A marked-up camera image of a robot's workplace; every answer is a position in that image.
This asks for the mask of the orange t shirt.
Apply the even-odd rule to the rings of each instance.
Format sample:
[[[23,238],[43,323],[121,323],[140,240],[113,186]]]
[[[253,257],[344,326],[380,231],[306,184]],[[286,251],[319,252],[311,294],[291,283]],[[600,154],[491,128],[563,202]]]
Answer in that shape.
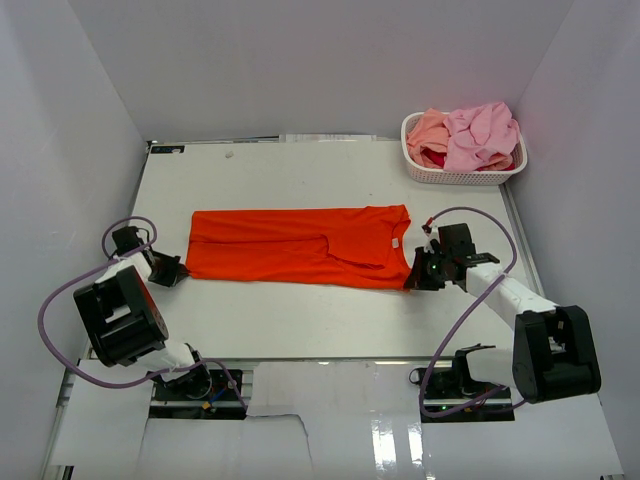
[[[200,280],[400,290],[410,224],[403,205],[196,211],[186,267]]]

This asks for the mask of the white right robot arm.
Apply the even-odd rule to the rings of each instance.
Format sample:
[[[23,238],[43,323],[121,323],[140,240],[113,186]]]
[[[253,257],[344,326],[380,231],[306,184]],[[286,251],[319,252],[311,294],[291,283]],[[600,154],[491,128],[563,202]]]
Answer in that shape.
[[[507,349],[477,344],[455,352],[449,369],[420,370],[429,394],[472,399],[486,388],[516,390],[528,403],[590,395],[601,373],[587,313],[559,306],[511,277],[491,253],[479,253],[466,224],[443,226],[415,251],[409,290],[438,291],[455,285],[488,306],[513,333]]]

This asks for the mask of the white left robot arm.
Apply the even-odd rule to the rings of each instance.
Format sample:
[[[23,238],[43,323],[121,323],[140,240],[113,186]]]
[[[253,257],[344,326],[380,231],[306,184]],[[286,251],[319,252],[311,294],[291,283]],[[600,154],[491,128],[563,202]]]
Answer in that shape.
[[[160,371],[153,381],[190,399],[201,399],[211,390],[212,377],[199,364],[202,356],[187,343],[169,338],[168,327],[148,289],[150,284],[172,288],[189,277],[178,256],[143,245],[135,226],[112,233],[114,257],[94,283],[76,290],[73,298],[98,359],[107,367],[136,363]]]

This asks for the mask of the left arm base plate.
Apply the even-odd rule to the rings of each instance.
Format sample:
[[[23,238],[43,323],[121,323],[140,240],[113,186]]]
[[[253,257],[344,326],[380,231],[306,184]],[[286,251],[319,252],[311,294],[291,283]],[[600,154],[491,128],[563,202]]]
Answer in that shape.
[[[244,420],[245,408],[240,404],[232,382],[222,370],[210,371],[211,382],[202,395],[189,396],[154,386],[149,407],[150,419],[167,420]]]

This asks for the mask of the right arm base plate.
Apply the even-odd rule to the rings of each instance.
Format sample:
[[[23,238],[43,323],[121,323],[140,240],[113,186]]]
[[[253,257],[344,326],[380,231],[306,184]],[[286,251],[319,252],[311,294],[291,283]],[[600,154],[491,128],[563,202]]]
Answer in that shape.
[[[447,413],[454,407],[487,393],[495,386],[490,383],[475,383],[465,390],[456,380],[450,361],[439,363],[429,379],[424,395],[424,409],[430,413]],[[473,405],[450,415],[430,418],[421,413],[421,422],[428,423],[473,423],[514,421],[516,403],[511,391],[506,388],[495,396],[476,401]]]

